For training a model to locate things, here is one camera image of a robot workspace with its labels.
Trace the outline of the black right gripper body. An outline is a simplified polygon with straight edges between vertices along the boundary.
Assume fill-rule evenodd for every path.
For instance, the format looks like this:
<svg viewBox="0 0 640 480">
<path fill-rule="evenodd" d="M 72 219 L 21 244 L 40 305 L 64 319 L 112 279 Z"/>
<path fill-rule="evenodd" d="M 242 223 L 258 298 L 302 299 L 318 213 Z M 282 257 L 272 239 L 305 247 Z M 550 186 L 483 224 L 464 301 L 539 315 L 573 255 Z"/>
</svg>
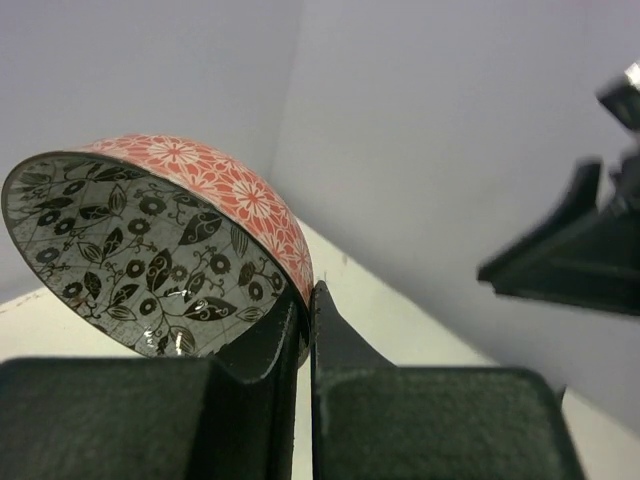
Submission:
<svg viewBox="0 0 640 480">
<path fill-rule="evenodd" d="M 625 151 L 617 166 L 609 170 L 614 196 L 631 210 L 639 209 L 639 148 Z"/>
</svg>

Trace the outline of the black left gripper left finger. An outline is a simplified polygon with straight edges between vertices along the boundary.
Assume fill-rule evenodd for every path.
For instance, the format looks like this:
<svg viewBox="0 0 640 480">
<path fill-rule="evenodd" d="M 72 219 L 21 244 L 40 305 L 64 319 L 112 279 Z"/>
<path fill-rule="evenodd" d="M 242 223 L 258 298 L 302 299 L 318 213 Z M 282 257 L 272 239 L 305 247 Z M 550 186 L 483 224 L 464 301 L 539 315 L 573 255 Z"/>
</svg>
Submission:
<svg viewBox="0 0 640 480">
<path fill-rule="evenodd" d="M 1 367 L 5 479 L 287 479 L 291 291 L 206 358 L 22 358 Z"/>
</svg>

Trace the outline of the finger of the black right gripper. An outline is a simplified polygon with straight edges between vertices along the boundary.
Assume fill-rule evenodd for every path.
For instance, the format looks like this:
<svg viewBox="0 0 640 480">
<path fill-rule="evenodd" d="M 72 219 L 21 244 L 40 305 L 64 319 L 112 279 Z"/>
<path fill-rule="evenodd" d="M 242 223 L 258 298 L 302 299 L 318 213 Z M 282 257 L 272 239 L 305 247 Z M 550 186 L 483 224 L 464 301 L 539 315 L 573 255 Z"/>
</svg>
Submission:
<svg viewBox="0 0 640 480">
<path fill-rule="evenodd" d="M 544 221 L 481 264 L 497 295 L 623 315 L 639 313 L 639 209 L 596 204 L 602 162 L 582 161 Z"/>
</svg>

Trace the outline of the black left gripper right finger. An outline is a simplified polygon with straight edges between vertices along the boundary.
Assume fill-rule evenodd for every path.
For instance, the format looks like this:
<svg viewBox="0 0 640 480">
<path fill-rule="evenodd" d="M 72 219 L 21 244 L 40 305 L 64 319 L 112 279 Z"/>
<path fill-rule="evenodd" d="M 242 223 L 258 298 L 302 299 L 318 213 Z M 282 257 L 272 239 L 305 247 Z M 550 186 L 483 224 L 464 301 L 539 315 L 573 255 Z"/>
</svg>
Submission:
<svg viewBox="0 0 640 480">
<path fill-rule="evenodd" d="M 581 479 L 561 396 L 537 373 L 400 367 L 311 296 L 313 475 L 317 479 Z"/>
</svg>

